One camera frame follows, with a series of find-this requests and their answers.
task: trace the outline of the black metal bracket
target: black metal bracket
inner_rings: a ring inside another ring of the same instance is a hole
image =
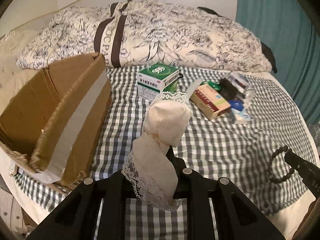
[[[186,169],[170,147],[167,158],[178,176],[175,199],[187,199],[188,239],[215,239],[209,198],[212,199],[220,240],[284,240],[268,218],[227,178],[203,178]],[[124,239],[125,200],[136,198],[121,171],[110,178],[84,180],[30,234],[29,240],[88,240],[96,230],[104,199],[97,240]]]

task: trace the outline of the gingham fabric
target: gingham fabric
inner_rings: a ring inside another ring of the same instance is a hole
[[[92,163],[92,177],[104,179],[122,168],[134,139],[140,136],[144,114],[149,104],[137,94],[136,72],[141,66],[107,69],[112,84],[110,107]],[[197,78],[218,82],[223,73],[182,67],[183,78],[178,91],[185,91]],[[315,163],[310,142],[293,100],[273,81],[247,76],[256,96],[248,108],[251,121],[236,125],[229,114],[209,121],[190,103],[191,119],[174,148],[187,167],[204,177],[231,179],[266,215],[294,203],[305,191],[302,179],[295,172],[284,183],[268,181],[268,162],[280,146],[288,145],[302,158]],[[283,155],[273,161],[272,170],[282,177],[289,170]],[[27,175],[17,175],[16,182],[31,199],[51,211],[63,197]],[[126,208],[127,239],[185,239],[187,230],[186,201],[176,212],[162,211],[128,199]]]

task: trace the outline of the floral comforter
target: floral comforter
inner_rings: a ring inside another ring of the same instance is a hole
[[[271,71],[255,35],[200,9],[158,1],[123,1],[103,8],[68,7],[22,51],[17,64],[42,68],[89,52],[109,67],[163,62],[211,69]]]

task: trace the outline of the open cardboard box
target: open cardboard box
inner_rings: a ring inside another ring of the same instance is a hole
[[[42,68],[0,117],[0,146],[38,181],[74,189],[89,168],[111,104],[102,54]]]

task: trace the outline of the bundled white fabric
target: bundled white fabric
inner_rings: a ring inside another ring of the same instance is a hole
[[[191,117],[185,93],[157,96],[146,111],[142,135],[133,141],[122,174],[132,183],[136,196],[164,210],[177,210],[174,200],[178,178],[166,158],[169,146],[177,147]]]

